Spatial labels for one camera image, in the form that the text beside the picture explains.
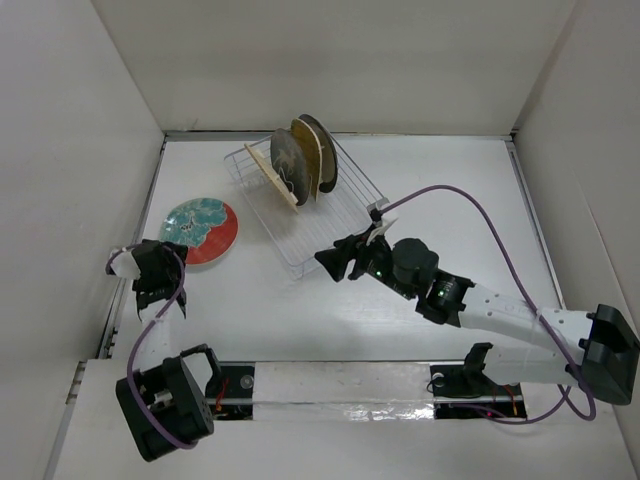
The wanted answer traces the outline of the colourful red teal plate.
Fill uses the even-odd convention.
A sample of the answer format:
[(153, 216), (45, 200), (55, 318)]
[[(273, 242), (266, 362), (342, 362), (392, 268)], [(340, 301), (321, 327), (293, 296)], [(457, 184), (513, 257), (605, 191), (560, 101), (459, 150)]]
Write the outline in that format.
[(238, 233), (238, 217), (229, 204), (201, 197), (174, 207), (164, 218), (158, 239), (186, 247), (186, 265), (201, 266), (225, 255)]

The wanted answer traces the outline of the square woven bamboo tray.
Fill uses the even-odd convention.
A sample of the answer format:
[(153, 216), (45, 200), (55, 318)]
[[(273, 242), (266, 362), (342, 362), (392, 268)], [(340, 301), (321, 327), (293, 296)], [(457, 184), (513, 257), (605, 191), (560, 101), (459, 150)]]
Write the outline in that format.
[(285, 182), (281, 179), (280, 175), (273, 169), (271, 164), (267, 161), (262, 152), (249, 144), (244, 144), (244, 149), (249, 153), (250, 157), (266, 176), (268, 181), (276, 188), (278, 193), (284, 198), (289, 207), (295, 212), (298, 212), (297, 198), (288, 190)]

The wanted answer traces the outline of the dark rimmed cream plate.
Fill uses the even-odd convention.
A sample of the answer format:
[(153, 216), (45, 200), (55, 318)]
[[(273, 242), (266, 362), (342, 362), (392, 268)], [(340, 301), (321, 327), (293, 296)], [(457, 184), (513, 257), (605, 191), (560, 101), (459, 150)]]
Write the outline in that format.
[(299, 118), (306, 122), (318, 137), (322, 157), (322, 174), (319, 191), (329, 193), (335, 188), (338, 179), (338, 158), (332, 136), (324, 125), (313, 116), (301, 114)]

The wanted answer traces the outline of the black plate with deer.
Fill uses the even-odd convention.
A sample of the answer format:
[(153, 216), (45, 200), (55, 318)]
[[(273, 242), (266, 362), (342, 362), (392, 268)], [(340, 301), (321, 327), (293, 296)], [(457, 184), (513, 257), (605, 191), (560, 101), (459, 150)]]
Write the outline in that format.
[(310, 193), (310, 175), (304, 153), (288, 130), (279, 128), (273, 132), (270, 159), (272, 168), (295, 197), (296, 205), (304, 205)]

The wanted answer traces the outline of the yellow fan-shaped bamboo plate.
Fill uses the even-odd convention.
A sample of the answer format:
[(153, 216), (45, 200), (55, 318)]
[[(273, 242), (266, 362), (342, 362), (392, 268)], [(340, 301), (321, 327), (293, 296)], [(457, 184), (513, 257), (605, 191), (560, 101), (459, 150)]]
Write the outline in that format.
[(302, 149), (307, 171), (311, 177), (310, 193), (314, 199), (318, 198), (322, 170), (321, 145), (313, 128), (300, 118), (291, 121), (290, 131)]

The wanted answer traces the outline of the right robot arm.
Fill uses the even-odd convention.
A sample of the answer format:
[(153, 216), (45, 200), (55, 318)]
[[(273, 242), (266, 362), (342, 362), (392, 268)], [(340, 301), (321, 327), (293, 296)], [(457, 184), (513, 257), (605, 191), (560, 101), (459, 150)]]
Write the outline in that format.
[(416, 312), (435, 324), (520, 341), (517, 348), (493, 341), (472, 347), (461, 372), (463, 384), (474, 393), (525, 382), (578, 387), (612, 405), (632, 400), (639, 339), (614, 307), (536, 309), (440, 269), (438, 255), (417, 238), (390, 245), (382, 235), (350, 235), (314, 257), (336, 282), (370, 275), (415, 301)]

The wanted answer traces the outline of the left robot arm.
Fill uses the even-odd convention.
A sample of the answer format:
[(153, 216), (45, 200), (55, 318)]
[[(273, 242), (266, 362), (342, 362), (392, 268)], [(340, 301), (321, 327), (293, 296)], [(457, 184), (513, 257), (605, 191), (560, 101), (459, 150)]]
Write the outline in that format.
[(132, 282), (142, 332), (115, 393), (141, 457), (152, 462), (191, 450), (214, 432), (205, 397), (222, 387), (222, 371), (206, 344), (178, 351), (187, 320), (185, 246), (143, 240), (112, 252), (109, 275)]

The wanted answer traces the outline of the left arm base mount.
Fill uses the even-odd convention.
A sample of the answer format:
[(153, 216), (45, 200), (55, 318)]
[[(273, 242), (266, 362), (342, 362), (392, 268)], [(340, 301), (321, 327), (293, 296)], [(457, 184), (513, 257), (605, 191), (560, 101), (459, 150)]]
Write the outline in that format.
[(216, 421), (253, 419), (255, 364), (222, 362), (221, 374), (207, 384), (205, 398)]

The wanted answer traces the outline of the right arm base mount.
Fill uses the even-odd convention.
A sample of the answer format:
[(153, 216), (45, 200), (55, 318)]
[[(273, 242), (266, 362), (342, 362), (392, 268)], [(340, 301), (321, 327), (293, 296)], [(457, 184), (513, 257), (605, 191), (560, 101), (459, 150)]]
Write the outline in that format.
[(521, 386), (499, 385), (485, 375), (492, 348), (489, 342), (476, 343), (461, 363), (430, 366), (426, 389), (433, 395), (436, 420), (528, 419)]

